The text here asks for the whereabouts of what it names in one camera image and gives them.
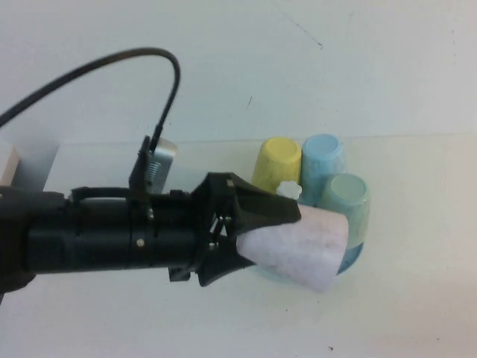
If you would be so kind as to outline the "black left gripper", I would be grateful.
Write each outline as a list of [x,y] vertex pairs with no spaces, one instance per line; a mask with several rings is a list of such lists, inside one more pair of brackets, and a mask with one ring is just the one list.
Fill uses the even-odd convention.
[[236,238],[301,220],[294,199],[267,192],[232,173],[209,173],[192,193],[172,190],[152,201],[159,263],[171,282],[198,276],[201,286],[254,266]]

